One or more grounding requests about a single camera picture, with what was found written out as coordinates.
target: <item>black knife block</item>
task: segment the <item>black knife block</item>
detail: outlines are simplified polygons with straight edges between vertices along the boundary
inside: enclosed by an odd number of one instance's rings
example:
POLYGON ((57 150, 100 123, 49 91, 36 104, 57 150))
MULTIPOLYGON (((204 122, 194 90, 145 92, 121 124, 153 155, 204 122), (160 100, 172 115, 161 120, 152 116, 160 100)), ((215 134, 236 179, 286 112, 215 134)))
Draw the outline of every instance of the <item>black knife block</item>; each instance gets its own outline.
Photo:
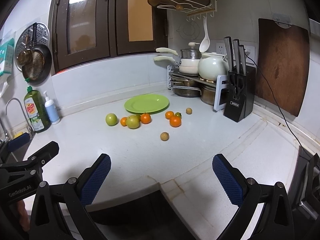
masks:
POLYGON ((247 65, 246 70, 246 75, 231 71, 228 72, 229 93, 223 115, 235 122, 239 122, 246 118, 253 109, 256 88, 256 69, 247 65), (240 76, 244 81, 244 86, 239 96, 237 96, 236 91, 230 86, 231 75, 234 76, 234 80, 237 80, 238 76, 240 76))

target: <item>cutting board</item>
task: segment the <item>cutting board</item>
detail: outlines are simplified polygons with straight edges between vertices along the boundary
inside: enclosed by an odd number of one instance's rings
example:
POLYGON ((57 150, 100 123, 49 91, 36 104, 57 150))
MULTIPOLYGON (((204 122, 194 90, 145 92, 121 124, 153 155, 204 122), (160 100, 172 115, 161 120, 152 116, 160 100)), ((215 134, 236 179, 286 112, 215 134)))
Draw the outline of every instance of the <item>cutting board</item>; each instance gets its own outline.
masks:
MULTIPOLYGON (((258 67, 268 80, 279 106, 298 116, 306 92, 310 61, 309 34, 292 25, 259 19, 258 67)), ((276 105, 267 82, 257 71, 255 94, 276 105)))

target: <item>blue label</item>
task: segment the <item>blue label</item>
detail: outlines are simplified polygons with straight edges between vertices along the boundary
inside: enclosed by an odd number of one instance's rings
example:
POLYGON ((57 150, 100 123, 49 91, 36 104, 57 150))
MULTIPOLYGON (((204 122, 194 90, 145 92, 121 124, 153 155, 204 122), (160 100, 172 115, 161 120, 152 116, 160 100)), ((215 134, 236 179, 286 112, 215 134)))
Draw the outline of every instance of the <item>blue label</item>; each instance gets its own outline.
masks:
POLYGON ((47 110, 51 122, 57 122, 59 120, 59 115, 55 105, 48 106, 45 109, 47 110))

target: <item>metal bolt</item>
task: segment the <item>metal bolt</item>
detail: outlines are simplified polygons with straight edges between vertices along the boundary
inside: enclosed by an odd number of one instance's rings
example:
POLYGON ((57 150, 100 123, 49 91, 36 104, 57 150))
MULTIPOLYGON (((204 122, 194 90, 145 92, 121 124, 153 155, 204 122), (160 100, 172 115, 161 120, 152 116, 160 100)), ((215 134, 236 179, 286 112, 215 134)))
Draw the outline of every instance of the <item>metal bolt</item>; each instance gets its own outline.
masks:
POLYGON ((253 178, 247 178, 247 182, 250 184, 250 185, 253 185, 256 183, 256 181, 253 179, 253 178))
POLYGON ((47 184, 47 183, 46 183, 45 181, 41 181, 40 184, 39 184, 39 186, 40 186, 40 187, 44 187, 46 184, 47 184))
POLYGON ((283 183, 280 182, 280 181, 277 182, 277 186, 278 186, 279 188, 283 188, 283 187, 284 187, 283 183))
POLYGON ((74 177, 68 179, 68 183, 69 183, 69 184, 74 184, 76 181, 77 181, 77 179, 74 178, 74 177))

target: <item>plate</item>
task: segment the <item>plate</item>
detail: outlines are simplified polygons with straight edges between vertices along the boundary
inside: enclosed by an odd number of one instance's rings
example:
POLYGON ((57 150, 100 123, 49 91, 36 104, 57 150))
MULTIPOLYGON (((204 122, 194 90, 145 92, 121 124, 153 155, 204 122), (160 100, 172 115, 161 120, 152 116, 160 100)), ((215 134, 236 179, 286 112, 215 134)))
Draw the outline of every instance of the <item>plate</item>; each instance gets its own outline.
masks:
POLYGON ((162 95, 146 94, 130 98, 124 108, 132 113, 153 113, 166 108, 169 99, 162 95))

